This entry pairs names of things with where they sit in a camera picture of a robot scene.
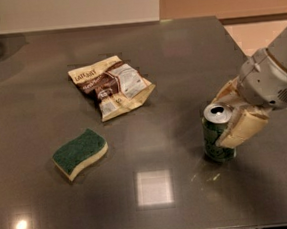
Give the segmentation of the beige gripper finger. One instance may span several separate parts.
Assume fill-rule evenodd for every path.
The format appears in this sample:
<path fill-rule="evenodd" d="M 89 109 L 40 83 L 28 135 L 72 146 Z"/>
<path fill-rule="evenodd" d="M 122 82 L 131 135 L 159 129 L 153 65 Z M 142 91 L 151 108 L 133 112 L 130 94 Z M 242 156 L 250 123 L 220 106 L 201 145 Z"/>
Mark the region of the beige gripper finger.
<path fill-rule="evenodd" d="M 214 118 L 227 126 L 215 145 L 222 148 L 236 148 L 255 136 L 268 124 L 269 113 L 260 107 L 235 107 L 224 111 L 223 108 L 212 110 Z"/>
<path fill-rule="evenodd" d="M 231 108 L 247 107 L 248 102 L 240 95 L 238 87 L 238 78 L 228 81 L 215 95 L 212 103 L 226 104 Z"/>

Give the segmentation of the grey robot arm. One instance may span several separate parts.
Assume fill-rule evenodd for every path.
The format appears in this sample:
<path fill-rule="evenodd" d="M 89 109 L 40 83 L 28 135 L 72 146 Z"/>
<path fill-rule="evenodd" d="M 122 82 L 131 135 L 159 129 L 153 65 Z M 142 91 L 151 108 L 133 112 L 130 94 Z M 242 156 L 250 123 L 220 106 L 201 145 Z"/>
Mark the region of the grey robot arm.
<path fill-rule="evenodd" d="M 216 145 L 235 148 L 268 124 L 269 113 L 287 108 L 287 27 L 266 48 L 246 59 L 213 102 L 233 111 Z"/>

